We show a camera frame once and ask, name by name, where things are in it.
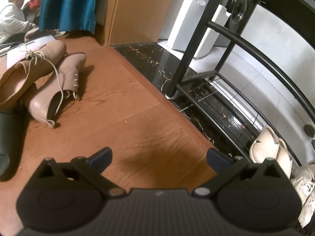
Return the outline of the cream sandal right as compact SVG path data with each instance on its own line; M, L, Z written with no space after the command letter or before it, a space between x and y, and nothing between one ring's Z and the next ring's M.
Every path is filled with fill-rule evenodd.
M287 146L282 138L278 138L279 141L279 150L277 154L276 161L278 162L279 166L286 174L288 178L290 178L292 172L292 164L293 160L289 156L289 152L287 150Z

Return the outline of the white sneaker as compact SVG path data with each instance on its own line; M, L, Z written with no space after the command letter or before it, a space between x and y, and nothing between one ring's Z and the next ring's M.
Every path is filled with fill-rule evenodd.
M314 214L314 164L295 168L291 182L302 202L298 221L304 228L311 222Z

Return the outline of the lower beige lace-up shoe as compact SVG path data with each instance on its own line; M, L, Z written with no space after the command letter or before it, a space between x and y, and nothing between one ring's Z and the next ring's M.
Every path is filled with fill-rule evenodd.
M33 85L25 92L21 101L35 120L55 128L54 117L63 101L71 96L75 100L79 98L79 72L85 62L86 55L83 52L67 54L43 86L37 88Z

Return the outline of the beige lace-up shoe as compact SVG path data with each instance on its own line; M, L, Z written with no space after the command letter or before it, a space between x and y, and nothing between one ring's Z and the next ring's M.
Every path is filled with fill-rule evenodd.
M1 77L1 112L14 109L21 96L38 79L57 72L57 65L66 53L59 40L29 50L24 57L7 69Z
M54 117L63 101L71 96L75 100L79 98L79 72L85 62L86 55L83 52L67 54L43 86L37 88L33 85L25 92L21 101L35 120L55 128Z

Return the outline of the front black slide sandal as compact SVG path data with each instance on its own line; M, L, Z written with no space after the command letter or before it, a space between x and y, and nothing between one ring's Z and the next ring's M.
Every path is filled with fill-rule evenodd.
M11 178L20 162L26 115L1 112L1 182Z

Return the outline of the upper beige lace-up shoe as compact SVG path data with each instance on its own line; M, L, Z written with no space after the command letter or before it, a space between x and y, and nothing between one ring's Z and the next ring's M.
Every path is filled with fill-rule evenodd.
M29 50L24 57L7 69L1 77L1 112L14 109L21 96L38 79L57 72L57 65L66 53L59 40Z

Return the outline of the black metal shoe rack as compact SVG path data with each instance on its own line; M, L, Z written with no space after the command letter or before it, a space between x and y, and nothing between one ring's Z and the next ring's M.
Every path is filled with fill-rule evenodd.
M314 124L275 71L262 65L238 45L205 27L220 0L172 0L162 35L173 50L201 51L182 55L176 80L186 69L198 73L215 70L229 88L229 99L245 96L286 141L299 162L314 159L313 136L305 133ZM314 104L314 0L258 0L240 36L271 59Z

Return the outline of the purple white flat scale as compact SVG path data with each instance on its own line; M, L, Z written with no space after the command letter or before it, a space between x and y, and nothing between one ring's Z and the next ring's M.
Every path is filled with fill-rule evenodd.
M44 44L47 44L54 40L55 38L52 35L48 35L32 41L28 41L27 43L22 43L14 49L9 50L7 52L6 68L9 69L22 58L24 58L28 51L39 49Z

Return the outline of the teal curtain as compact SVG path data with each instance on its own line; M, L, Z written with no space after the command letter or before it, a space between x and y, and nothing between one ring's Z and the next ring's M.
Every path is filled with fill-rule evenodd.
M42 0L39 28L41 31L84 30L95 32L96 0Z

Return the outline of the person in white jacket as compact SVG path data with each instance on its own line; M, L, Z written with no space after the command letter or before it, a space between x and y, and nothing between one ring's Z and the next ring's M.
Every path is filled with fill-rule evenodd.
M1 10L1 44L24 39L25 34L33 28L34 23L25 20L21 10L25 0L8 0Z

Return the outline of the black speaker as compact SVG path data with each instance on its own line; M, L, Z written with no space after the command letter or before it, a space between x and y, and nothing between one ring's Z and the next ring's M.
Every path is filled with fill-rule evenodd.
M258 0L220 0L212 20L240 35L257 3Z

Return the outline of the leaning mirror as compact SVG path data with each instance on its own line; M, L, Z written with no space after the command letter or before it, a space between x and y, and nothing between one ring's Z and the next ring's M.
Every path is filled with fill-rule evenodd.
M1 9L1 56L22 43L51 35L40 31L38 26L25 20L22 6L25 0L8 0Z

